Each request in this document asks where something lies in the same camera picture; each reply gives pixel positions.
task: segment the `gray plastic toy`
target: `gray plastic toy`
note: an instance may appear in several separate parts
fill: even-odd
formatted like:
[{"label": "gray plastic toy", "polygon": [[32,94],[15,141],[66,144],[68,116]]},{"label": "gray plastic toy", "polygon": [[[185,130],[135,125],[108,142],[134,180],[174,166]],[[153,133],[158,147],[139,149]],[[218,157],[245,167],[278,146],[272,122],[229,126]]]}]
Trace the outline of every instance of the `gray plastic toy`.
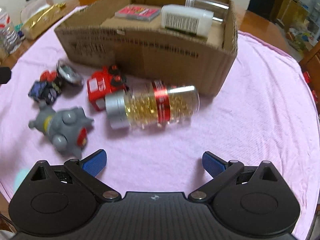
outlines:
[{"label": "gray plastic toy", "polygon": [[29,128],[36,128],[48,137],[60,153],[71,153],[81,158],[81,152],[87,142],[87,130],[93,119],[87,118],[82,107],[54,111],[42,101],[40,112],[35,120],[29,122]]}]

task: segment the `red label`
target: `red label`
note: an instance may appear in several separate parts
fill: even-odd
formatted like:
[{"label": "red label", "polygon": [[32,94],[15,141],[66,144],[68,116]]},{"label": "red label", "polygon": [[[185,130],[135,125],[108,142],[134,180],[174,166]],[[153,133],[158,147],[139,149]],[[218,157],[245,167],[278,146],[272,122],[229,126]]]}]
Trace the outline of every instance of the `red label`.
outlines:
[{"label": "red label", "polygon": [[308,84],[310,82],[310,75],[308,73],[308,71],[305,71],[303,73],[304,79],[306,80],[306,83]]},{"label": "red label", "polygon": [[152,87],[156,98],[158,122],[168,122],[170,121],[170,103],[167,88],[161,81],[153,81]]},{"label": "red label", "polygon": [[77,145],[80,147],[83,147],[87,142],[86,138],[87,138],[87,130],[86,128],[82,128],[78,135]]},{"label": "red label", "polygon": [[9,15],[6,13],[6,14],[4,14],[4,16],[2,16],[1,19],[0,19],[0,29],[5,28],[9,23],[10,23],[10,17],[9,17]]},{"label": "red label", "polygon": [[315,100],[315,103],[318,103],[318,96],[314,90],[312,90],[313,99]]}]

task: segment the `metal screw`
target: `metal screw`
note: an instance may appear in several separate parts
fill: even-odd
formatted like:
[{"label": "metal screw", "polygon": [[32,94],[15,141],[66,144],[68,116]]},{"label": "metal screw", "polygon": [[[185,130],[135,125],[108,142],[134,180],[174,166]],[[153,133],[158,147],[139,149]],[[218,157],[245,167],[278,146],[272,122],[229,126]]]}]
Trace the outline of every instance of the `metal screw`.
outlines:
[{"label": "metal screw", "polygon": [[114,190],[108,190],[104,192],[102,196],[107,199],[115,199],[119,196],[119,193]]},{"label": "metal screw", "polygon": [[191,193],[191,197],[194,199],[204,199],[207,197],[207,194],[202,191],[194,191]]}]

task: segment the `pink tablecloth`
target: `pink tablecloth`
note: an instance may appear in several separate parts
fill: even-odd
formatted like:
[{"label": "pink tablecloth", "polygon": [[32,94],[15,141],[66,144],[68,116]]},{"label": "pink tablecloth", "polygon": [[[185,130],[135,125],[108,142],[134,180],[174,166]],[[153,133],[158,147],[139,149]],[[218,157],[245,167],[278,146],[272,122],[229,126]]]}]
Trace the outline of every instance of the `pink tablecloth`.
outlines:
[{"label": "pink tablecloth", "polygon": [[[239,33],[238,44],[220,93],[213,101],[200,97],[191,123],[164,130],[111,130],[106,113],[89,105],[86,88],[78,94],[65,91],[53,108],[82,106],[95,119],[83,157],[105,149],[108,164],[98,177],[123,196],[126,191],[189,194],[211,179],[201,166],[204,151],[246,165],[271,160],[299,200],[301,215],[293,233],[305,239],[320,188],[319,123],[312,95],[293,58],[247,33]],[[66,54],[51,28],[19,59],[12,80],[0,88],[0,190],[8,201],[18,171],[40,159],[57,165],[70,158],[28,128],[38,113],[28,90],[59,58]],[[85,77],[94,71],[74,66]]]}]

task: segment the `gold packaging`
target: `gold packaging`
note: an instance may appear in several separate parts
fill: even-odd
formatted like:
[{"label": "gold packaging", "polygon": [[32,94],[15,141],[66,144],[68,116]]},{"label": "gold packaging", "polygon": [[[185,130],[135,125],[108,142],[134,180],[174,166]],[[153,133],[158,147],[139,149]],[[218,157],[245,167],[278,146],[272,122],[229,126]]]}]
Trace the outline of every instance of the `gold packaging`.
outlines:
[{"label": "gold packaging", "polygon": [[21,30],[25,37],[28,40],[35,40],[47,29],[49,29],[55,22],[57,22],[64,16],[63,9],[65,7],[65,3],[59,3],[52,5],[51,7],[33,15],[21,27]]}]

